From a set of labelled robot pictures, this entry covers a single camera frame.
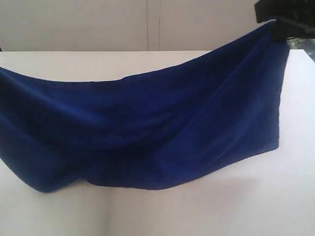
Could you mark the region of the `blue towel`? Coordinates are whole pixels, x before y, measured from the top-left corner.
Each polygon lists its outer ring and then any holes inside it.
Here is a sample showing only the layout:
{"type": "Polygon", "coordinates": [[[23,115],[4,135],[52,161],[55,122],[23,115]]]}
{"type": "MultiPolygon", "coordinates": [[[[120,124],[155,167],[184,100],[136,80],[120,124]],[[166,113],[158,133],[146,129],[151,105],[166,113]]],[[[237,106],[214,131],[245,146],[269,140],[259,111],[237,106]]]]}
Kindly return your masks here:
{"type": "Polygon", "coordinates": [[[279,147],[288,59],[269,22],[185,63],[103,82],[0,70],[0,157],[31,188],[160,190],[279,147]]]}

